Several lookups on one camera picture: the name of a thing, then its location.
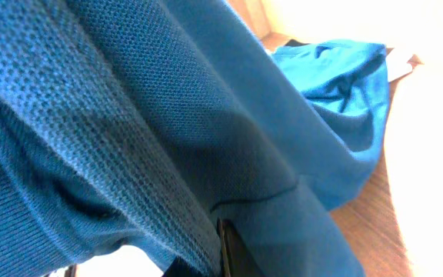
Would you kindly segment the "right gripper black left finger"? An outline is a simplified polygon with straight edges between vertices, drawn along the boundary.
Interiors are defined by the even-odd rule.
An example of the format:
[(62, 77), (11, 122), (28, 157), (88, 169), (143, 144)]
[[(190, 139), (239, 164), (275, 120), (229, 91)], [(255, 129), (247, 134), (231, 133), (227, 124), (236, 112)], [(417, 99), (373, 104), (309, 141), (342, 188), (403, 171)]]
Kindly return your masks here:
[(44, 275), (44, 277), (76, 277), (77, 271), (78, 271), (77, 265), (70, 265), (64, 268), (56, 269)]

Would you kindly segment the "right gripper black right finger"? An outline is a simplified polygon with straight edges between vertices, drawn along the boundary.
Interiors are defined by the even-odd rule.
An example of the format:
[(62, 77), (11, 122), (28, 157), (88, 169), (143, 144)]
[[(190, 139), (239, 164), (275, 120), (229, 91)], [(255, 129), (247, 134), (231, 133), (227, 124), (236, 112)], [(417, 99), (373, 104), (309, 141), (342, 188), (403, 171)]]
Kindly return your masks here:
[(226, 219), (218, 219), (217, 229), (221, 240), (222, 275), (224, 277), (264, 277), (264, 273), (233, 223)]

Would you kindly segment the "dark blue polo shirt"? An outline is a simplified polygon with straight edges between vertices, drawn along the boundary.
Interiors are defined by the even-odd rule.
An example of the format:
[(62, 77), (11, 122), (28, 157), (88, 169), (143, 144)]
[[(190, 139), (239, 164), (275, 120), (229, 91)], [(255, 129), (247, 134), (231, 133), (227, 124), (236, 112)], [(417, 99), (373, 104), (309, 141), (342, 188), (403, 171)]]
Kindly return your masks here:
[(0, 0), (0, 276), (133, 245), (222, 275), (362, 276), (330, 211), (381, 155), (382, 44), (268, 54), (223, 1)]

